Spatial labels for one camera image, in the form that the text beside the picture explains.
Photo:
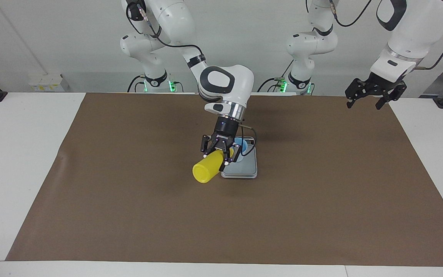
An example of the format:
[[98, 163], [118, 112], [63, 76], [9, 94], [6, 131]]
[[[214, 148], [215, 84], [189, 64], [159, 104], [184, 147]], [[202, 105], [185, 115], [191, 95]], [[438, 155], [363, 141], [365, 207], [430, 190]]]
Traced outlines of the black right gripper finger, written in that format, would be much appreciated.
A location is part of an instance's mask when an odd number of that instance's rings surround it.
[[228, 165], [235, 163], [239, 160], [239, 156], [241, 156], [243, 150], [243, 146], [237, 143], [232, 144], [230, 147], [228, 145], [224, 145], [223, 152], [223, 161], [220, 165], [220, 172], [225, 170], [225, 167]]
[[201, 152], [203, 153], [203, 158], [213, 153], [216, 150], [216, 142], [209, 135], [202, 136]]

